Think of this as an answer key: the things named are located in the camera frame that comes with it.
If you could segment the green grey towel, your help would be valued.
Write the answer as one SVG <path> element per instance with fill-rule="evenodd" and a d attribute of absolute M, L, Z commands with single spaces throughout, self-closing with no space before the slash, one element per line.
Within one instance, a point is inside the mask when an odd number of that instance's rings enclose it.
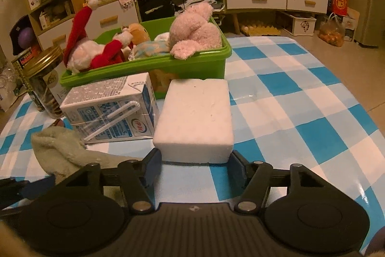
<path fill-rule="evenodd" d="M 56 184 L 91 163 L 99 164 L 102 169 L 115 168 L 123 161 L 134 159 L 88 150 L 75 131 L 62 126 L 49 126 L 33 133 L 31 145 L 41 168 L 55 177 Z"/>

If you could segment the white foam block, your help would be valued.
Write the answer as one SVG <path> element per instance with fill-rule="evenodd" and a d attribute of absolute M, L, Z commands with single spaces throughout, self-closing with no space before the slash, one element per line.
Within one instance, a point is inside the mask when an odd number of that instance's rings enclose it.
<path fill-rule="evenodd" d="M 174 79 L 155 128 L 162 160 L 224 164 L 234 147 L 230 93 L 225 79 Z"/>

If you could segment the blue orange patterned cloth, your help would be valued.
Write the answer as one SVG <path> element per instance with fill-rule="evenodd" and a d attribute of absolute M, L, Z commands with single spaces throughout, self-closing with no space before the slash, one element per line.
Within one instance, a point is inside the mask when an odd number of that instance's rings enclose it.
<path fill-rule="evenodd" d="M 141 44 L 134 45 L 134 48 L 128 55 L 128 60 L 133 61 L 137 59 L 144 59 L 148 57 L 156 57 L 160 55 L 169 54 L 169 37 L 169 32 L 161 33 L 155 37 L 154 41 L 146 41 Z"/>

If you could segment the red santa plush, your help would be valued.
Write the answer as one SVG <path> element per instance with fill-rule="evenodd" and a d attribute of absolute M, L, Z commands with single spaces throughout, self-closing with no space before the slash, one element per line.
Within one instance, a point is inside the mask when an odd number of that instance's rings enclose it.
<path fill-rule="evenodd" d="M 128 28 L 124 28 L 105 45 L 87 36 L 85 27 L 97 8 L 98 0 L 89 0 L 73 19 L 71 33 L 63 53 L 63 63 L 71 74 L 115 65 L 127 60 L 123 51 L 130 51 L 129 45 L 133 39 Z"/>

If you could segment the pink plush rabbit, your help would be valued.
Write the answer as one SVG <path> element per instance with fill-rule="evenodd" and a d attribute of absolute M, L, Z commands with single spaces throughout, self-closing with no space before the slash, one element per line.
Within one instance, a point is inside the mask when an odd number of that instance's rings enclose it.
<path fill-rule="evenodd" d="M 209 3 L 197 3 L 179 14 L 169 30 L 170 54 L 186 60 L 198 52 L 222 47 L 221 32 L 210 22 L 213 7 Z"/>

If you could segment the white milk carton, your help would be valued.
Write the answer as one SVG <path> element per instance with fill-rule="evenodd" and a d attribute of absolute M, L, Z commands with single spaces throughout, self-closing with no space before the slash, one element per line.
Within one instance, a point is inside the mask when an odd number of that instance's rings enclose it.
<path fill-rule="evenodd" d="M 74 87 L 61 110 L 87 144 L 152 139 L 159 116 L 147 72 Z"/>

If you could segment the green plastic bin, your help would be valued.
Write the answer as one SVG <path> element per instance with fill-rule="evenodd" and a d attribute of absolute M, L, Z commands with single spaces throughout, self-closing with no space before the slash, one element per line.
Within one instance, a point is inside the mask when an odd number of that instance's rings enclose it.
<path fill-rule="evenodd" d="M 225 60 L 231 56 L 232 48 L 219 28 L 222 38 L 222 47 L 219 49 L 198 52 L 186 60 L 175 59 L 170 53 L 133 61 L 128 60 L 128 55 L 134 48 L 134 45 L 146 41 L 154 41 L 157 35 L 169 32 L 175 18 L 161 18 L 139 24 L 130 24 L 128 30 L 133 35 L 133 39 L 129 45 L 130 51 L 123 51 L 127 58 L 126 61 L 79 74 L 71 74 L 67 70 L 61 77 L 61 85 L 64 87 L 76 87 L 94 81 L 101 81 L 102 79 L 112 79 L 147 72 L 150 75 L 155 96 L 158 99 L 162 99 L 166 95 L 168 86 L 173 79 L 222 79 L 225 74 Z M 210 22 L 217 26 L 212 18 L 210 18 Z M 102 45 L 109 43 L 122 30 L 115 29 L 110 31 L 109 40 L 102 43 Z"/>

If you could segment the glass jar gold lid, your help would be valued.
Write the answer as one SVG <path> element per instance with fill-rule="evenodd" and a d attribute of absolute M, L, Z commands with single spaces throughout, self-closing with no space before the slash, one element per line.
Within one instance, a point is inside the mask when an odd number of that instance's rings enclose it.
<path fill-rule="evenodd" d="M 52 46 L 33 57 L 23 70 L 33 92 L 53 119 L 64 116 L 61 104 L 70 90 L 60 84 L 61 75 L 65 70 L 67 69 L 63 63 L 63 50 L 60 46 Z"/>

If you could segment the egg tray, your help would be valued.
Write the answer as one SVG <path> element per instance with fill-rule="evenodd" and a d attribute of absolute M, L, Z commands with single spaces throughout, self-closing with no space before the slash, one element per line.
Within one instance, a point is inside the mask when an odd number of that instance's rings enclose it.
<path fill-rule="evenodd" d="M 249 37 L 261 37 L 261 36 L 280 36 L 281 31 L 274 27 L 266 25 L 261 21 L 244 21 L 239 24 L 241 32 Z"/>

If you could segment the purple ball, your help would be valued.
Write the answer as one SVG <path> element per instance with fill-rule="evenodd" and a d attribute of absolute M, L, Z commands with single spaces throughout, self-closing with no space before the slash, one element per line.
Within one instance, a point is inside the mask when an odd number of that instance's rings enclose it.
<path fill-rule="evenodd" d="M 20 48 L 26 50 L 35 43 L 35 34 L 31 27 L 22 29 L 18 35 L 18 44 Z"/>

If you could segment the white carved storage box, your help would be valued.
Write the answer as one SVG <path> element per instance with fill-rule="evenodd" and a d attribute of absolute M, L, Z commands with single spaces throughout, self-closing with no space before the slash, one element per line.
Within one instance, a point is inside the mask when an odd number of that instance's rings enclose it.
<path fill-rule="evenodd" d="M 278 12 L 276 22 L 293 36 L 313 36 L 316 18 L 310 14 Z"/>

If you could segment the bag of oranges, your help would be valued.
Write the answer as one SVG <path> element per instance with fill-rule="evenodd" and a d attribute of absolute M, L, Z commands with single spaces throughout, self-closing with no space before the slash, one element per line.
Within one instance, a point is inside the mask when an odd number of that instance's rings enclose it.
<path fill-rule="evenodd" d="M 345 27 L 339 21 L 338 15 L 332 12 L 321 22 L 318 38 L 332 46 L 341 47 L 345 42 L 344 37 Z"/>

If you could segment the black box in cabinet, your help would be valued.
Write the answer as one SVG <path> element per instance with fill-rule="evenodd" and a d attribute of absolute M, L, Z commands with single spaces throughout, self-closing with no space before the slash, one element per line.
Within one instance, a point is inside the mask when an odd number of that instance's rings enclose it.
<path fill-rule="evenodd" d="M 172 0 L 137 0 L 142 21 L 169 18 L 175 15 Z"/>

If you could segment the stack of papers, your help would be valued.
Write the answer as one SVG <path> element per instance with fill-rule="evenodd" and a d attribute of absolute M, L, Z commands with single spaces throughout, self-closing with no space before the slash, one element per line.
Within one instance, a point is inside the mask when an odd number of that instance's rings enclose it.
<path fill-rule="evenodd" d="M 222 1 L 217 0 L 186 0 L 180 5 L 180 9 L 176 11 L 175 15 L 181 14 L 185 9 L 196 5 L 198 3 L 208 3 L 213 7 L 214 12 L 221 12 L 225 8 L 225 4 Z"/>

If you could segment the wooden shelf unit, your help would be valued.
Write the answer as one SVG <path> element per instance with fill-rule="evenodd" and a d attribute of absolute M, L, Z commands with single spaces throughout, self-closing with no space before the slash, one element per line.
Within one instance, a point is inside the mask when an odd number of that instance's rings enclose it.
<path fill-rule="evenodd" d="M 85 0 L 24 0 L 40 47 L 66 46 L 75 14 Z"/>

